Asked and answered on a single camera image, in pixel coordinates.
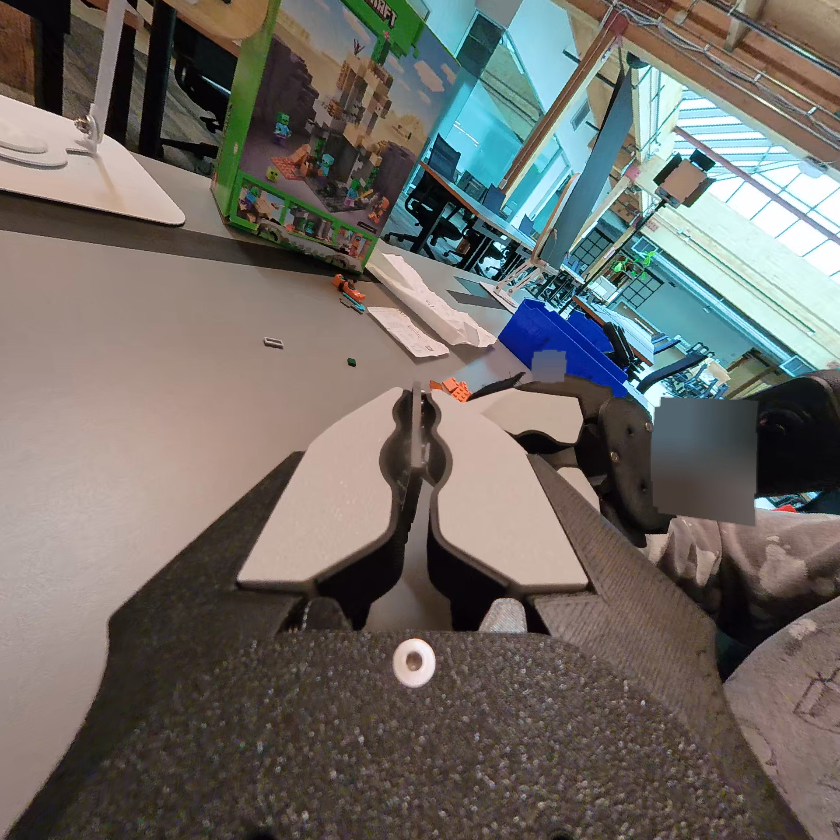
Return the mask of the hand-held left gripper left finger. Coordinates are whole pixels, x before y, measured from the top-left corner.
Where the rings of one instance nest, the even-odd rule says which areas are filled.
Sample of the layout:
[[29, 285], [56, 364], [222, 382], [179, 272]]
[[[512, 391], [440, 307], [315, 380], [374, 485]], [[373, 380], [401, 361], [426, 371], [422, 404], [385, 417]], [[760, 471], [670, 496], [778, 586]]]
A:
[[238, 572], [242, 589], [332, 598], [361, 628], [403, 570], [405, 390], [316, 437]]

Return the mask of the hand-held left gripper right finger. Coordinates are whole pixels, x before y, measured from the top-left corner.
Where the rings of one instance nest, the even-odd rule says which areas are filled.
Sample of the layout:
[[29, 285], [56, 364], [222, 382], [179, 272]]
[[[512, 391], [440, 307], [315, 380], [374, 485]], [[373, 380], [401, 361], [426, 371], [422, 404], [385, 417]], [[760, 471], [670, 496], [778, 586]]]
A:
[[458, 402], [430, 392], [434, 490], [428, 573], [448, 600], [456, 631], [475, 631], [493, 602], [521, 606], [535, 595], [580, 594], [589, 577], [523, 446], [560, 447], [538, 435], [513, 437], [482, 415], [482, 397]]

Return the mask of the large dark grey lego plate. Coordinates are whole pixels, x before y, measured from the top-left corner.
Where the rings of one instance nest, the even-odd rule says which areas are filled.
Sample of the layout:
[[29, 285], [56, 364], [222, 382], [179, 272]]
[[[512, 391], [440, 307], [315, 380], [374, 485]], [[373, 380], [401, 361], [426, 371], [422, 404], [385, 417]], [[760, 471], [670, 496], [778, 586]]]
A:
[[402, 507], [408, 509], [416, 504], [424, 480], [428, 477], [431, 444], [427, 440], [425, 394], [420, 381], [412, 385], [406, 399], [405, 416], [402, 425], [401, 443], [401, 487]]

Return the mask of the light panel on arm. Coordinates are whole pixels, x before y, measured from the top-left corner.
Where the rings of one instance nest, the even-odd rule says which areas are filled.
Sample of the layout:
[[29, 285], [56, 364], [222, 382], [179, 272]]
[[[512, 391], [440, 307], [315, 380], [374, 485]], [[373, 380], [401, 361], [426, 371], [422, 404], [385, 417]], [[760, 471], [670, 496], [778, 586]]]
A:
[[654, 177], [654, 194], [672, 207], [692, 207], [714, 179], [709, 175], [715, 162], [695, 150], [689, 158], [675, 153]]

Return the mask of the person's right forearm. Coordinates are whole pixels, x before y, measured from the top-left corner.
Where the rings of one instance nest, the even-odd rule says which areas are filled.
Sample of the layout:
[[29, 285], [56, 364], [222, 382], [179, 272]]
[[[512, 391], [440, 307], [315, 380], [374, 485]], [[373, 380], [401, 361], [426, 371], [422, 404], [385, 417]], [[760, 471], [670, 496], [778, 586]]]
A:
[[645, 557], [747, 648], [838, 597], [837, 515], [757, 509], [752, 526], [676, 517], [646, 543]]

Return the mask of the colourful lego box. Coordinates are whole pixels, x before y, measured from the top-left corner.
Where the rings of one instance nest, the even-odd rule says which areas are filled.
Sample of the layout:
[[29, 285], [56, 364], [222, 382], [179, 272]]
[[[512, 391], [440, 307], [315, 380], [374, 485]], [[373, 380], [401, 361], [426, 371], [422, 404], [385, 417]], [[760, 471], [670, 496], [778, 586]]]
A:
[[223, 219], [361, 273], [458, 74], [411, 2], [268, 2], [214, 165]]

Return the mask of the blue plastic storage bin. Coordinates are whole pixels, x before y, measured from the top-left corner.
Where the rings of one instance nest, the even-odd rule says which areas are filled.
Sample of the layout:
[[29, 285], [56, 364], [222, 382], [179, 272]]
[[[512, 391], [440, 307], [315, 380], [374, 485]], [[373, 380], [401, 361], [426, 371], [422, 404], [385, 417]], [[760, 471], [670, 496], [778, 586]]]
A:
[[568, 318], [535, 300], [524, 300], [500, 331], [499, 341], [531, 372], [534, 382], [555, 382], [564, 357], [564, 377], [575, 376], [627, 395], [627, 373], [611, 354], [605, 331], [579, 311]]

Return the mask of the white instruction sheet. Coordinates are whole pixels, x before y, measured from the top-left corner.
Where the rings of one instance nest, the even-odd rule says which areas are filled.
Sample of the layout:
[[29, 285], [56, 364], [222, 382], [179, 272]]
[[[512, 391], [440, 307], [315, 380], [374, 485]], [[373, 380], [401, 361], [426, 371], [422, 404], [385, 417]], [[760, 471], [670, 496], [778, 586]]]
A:
[[416, 360], [448, 356], [448, 346], [432, 339], [398, 308], [369, 307], [367, 313]]

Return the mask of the white crumpled paper bag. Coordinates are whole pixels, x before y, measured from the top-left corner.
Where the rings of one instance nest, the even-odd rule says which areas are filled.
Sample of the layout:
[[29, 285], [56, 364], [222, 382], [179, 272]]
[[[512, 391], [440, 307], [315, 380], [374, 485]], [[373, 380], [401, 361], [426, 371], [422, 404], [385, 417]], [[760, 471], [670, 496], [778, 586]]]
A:
[[366, 269], [446, 344], [486, 349], [497, 337], [470, 315], [454, 309], [431, 290], [417, 270], [399, 255], [374, 255]]

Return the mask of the brown-edged office desk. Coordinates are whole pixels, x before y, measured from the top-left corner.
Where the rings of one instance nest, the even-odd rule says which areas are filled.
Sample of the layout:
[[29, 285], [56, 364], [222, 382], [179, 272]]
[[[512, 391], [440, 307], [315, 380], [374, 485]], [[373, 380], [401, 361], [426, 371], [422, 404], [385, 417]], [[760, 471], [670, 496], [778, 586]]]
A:
[[431, 244], [431, 238], [445, 214], [446, 206], [452, 205], [467, 211], [474, 218], [472, 229], [475, 229], [479, 236], [478, 244], [458, 263], [461, 269], [476, 268], [493, 244], [498, 244], [504, 257], [501, 261], [503, 268], [510, 267], [519, 256], [525, 259], [537, 254], [537, 243], [530, 235], [522, 233], [480, 201], [473, 199], [425, 161], [420, 161], [419, 166], [423, 173], [434, 181], [435, 187], [429, 199], [430, 203], [427, 204], [428, 219], [422, 222], [421, 232], [411, 247], [413, 253], [420, 253]]

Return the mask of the black office chair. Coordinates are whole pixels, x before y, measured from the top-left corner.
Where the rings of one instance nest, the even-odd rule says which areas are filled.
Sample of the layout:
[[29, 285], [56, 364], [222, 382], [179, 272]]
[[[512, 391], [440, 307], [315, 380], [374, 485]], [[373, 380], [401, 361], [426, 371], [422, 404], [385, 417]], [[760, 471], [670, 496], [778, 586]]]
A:
[[412, 252], [425, 253], [433, 259], [434, 246], [439, 239], [461, 239], [459, 229], [444, 218], [446, 206], [454, 198], [444, 184], [434, 178], [434, 175], [440, 175], [444, 181], [454, 183], [459, 159], [460, 153], [438, 135], [426, 160], [429, 171], [423, 171], [420, 181], [404, 202], [407, 213], [419, 224], [419, 234], [391, 232], [384, 235], [385, 242], [409, 242], [412, 244]]

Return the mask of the wood-rimmed panel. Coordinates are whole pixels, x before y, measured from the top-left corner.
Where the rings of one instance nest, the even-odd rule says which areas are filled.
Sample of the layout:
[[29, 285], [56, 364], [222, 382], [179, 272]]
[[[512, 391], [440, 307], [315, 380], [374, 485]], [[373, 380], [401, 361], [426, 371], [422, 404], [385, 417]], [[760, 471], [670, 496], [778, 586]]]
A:
[[569, 197], [562, 205], [560, 215], [542, 247], [539, 258], [550, 268], [562, 267], [564, 258], [572, 249], [576, 236], [582, 231], [608, 182], [616, 157], [633, 123], [632, 87], [632, 79], [621, 70], [590, 157], [583, 172], [574, 181]]
[[176, 16], [232, 56], [263, 25], [268, 1], [166, 1]]

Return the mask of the large window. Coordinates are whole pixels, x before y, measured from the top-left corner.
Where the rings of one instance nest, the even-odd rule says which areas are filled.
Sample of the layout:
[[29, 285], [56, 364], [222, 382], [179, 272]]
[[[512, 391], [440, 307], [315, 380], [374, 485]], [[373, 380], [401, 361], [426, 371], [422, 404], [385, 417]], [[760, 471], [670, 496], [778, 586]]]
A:
[[792, 152], [685, 88], [675, 151], [688, 155], [698, 141], [727, 164], [715, 163], [714, 197], [777, 239], [823, 274], [839, 280], [839, 184], [798, 161]]

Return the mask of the white stand base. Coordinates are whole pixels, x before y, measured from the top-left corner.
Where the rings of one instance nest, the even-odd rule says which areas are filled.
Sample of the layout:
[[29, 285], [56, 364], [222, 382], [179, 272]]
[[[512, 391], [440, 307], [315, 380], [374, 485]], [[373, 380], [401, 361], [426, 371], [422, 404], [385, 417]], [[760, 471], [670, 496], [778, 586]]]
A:
[[133, 155], [105, 134], [124, 17], [108, 3], [95, 97], [86, 116], [66, 119], [1, 97], [1, 189], [170, 227], [185, 215]]

